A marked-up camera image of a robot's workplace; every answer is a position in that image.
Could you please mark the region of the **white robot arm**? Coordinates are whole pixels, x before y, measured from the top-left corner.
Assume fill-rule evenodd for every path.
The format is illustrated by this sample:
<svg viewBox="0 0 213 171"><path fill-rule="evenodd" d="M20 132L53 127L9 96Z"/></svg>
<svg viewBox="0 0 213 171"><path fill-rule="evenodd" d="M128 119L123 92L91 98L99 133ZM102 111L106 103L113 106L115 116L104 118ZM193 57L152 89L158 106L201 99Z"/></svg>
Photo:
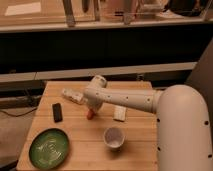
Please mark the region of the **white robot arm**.
<svg viewBox="0 0 213 171"><path fill-rule="evenodd" d="M163 91L110 89L97 75L84 89L87 104L103 103L154 113L158 171L213 171L213 138L207 103L194 88L173 85Z"/></svg>

